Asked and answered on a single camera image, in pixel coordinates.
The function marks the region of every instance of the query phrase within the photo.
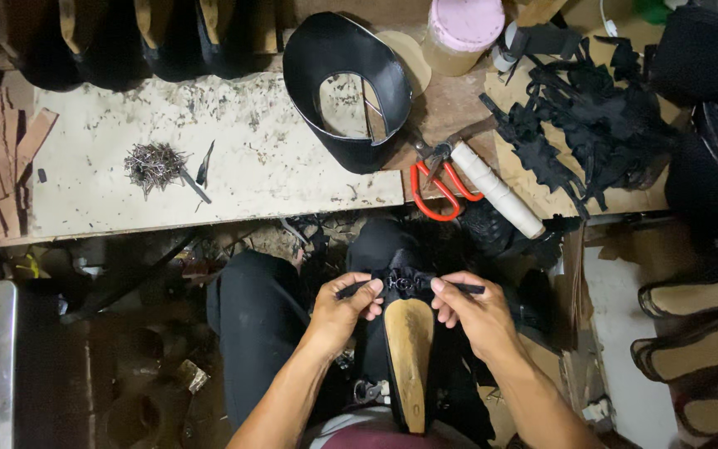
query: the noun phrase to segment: glue jar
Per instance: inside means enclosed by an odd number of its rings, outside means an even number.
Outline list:
[[[434,71],[464,75],[503,31],[500,0],[433,0],[423,57]]]

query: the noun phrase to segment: person's right hand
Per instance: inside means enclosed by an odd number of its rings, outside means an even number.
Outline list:
[[[483,285],[484,293],[471,295],[452,283]],[[459,271],[431,280],[435,297],[431,307],[439,310],[437,320],[452,328],[462,322],[472,351],[487,364],[506,363],[524,353],[517,337],[511,312],[499,285],[470,272]]]

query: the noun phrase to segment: nail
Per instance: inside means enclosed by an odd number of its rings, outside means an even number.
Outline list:
[[[434,293],[439,293],[444,288],[445,288],[445,281],[442,281],[438,277],[435,277],[431,280],[431,290],[433,290]]]
[[[371,289],[373,289],[376,294],[384,288],[384,283],[381,281],[381,279],[373,279],[372,281],[368,282],[368,285]]]

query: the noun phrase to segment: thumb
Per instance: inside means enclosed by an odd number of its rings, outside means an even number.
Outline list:
[[[464,293],[458,290],[450,282],[442,281],[438,277],[431,280],[431,290],[434,291],[436,297],[451,306],[451,308],[458,313],[460,317],[462,313],[467,311],[467,307],[470,305],[470,301],[467,300]]]
[[[362,285],[348,300],[351,304],[351,308],[357,313],[362,311],[378,297],[383,287],[384,283],[382,283],[381,279],[373,279],[365,285]]]

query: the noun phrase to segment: workbench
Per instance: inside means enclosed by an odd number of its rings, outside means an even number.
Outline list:
[[[597,7],[598,3],[591,0],[574,3],[565,11],[566,21],[580,24],[586,35],[604,33]],[[629,10],[617,8],[621,9],[608,11],[610,17],[629,17]],[[424,9],[414,8],[408,14],[418,17],[419,23],[395,25],[381,20],[371,30],[400,30],[420,40],[425,31]],[[657,42],[661,35],[661,27],[636,18],[617,26],[621,36],[632,38],[637,51],[646,43]],[[597,64],[607,64],[612,52],[613,46],[592,42]],[[514,101],[525,102],[529,81],[527,69],[521,67],[504,86],[488,58],[482,58],[464,76],[434,72],[428,88],[414,100],[409,122],[420,128],[426,141],[436,143],[489,116],[478,100],[479,94],[486,91],[508,110]],[[334,105],[344,105],[361,95],[361,89],[349,83],[332,94]],[[24,93],[13,96],[29,97]],[[263,71],[234,81],[205,76],[168,83],[154,77],[123,94],[87,84],[64,94],[34,89],[31,101],[29,109],[33,112],[47,108],[59,114],[34,159],[34,171],[43,169],[46,181],[39,182],[36,176],[30,179],[28,234],[9,239],[0,235],[0,246],[402,205],[412,200],[408,168],[416,155],[411,147],[403,146],[378,173],[356,175],[341,168],[293,107],[284,87],[280,54],[267,57]],[[676,109],[665,109],[665,120],[677,116]],[[357,111],[364,112],[361,102],[349,105],[342,113]],[[559,159],[583,178],[563,133],[545,128],[551,144],[563,153]],[[194,176],[213,140],[205,190],[212,204],[203,204],[189,186],[172,185],[144,198],[140,188],[129,184],[124,158],[134,144],[170,144],[184,153],[187,171]],[[539,217],[577,215],[563,191],[550,193],[536,184],[533,173],[523,170],[511,146],[497,133],[481,134],[468,144]],[[606,213],[665,209],[665,175],[644,192],[607,190]],[[463,173],[460,176],[467,181]],[[446,185],[453,189],[451,182]],[[423,191],[424,198],[439,196],[434,188]],[[589,212],[602,211],[592,200]]]

